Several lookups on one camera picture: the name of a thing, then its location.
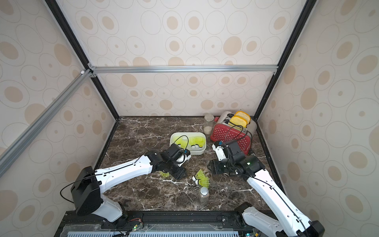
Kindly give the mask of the green shuttlecock low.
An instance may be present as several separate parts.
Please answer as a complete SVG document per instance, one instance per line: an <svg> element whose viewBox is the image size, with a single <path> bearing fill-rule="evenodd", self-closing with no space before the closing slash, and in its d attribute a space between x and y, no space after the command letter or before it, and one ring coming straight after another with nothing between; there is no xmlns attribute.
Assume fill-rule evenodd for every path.
<svg viewBox="0 0 379 237"><path fill-rule="evenodd" d="M196 179L195 183L201 187L209 188L209 178L203 177L201 179Z"/></svg>

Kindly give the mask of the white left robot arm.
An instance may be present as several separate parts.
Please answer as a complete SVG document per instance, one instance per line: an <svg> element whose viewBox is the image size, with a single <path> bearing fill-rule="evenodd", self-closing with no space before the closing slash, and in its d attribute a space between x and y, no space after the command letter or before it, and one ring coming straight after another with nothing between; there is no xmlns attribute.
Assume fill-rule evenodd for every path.
<svg viewBox="0 0 379 237"><path fill-rule="evenodd" d="M147 151L135 160L121 165L94 170L84 168L72 184L71 194L77 216L97 215L117 227L127 223L127 212L122 204L105 196L110 188L133 178L162 171L176 180L187 176L183 167L191 157L188 149L173 143L165 151Z"/></svg>

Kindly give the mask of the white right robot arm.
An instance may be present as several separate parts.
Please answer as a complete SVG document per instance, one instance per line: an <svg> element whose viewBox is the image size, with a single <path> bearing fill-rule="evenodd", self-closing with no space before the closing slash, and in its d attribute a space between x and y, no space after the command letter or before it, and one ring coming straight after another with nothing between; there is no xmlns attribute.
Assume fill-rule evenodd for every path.
<svg viewBox="0 0 379 237"><path fill-rule="evenodd" d="M217 158L208 169L212 174L240 176L264 199L274 218L250 206L242 210L245 224L268 237L321 237L325 233L319 221L311 221L282 192L263 163L254 155L245 155L236 140L216 141L212 146Z"/></svg>

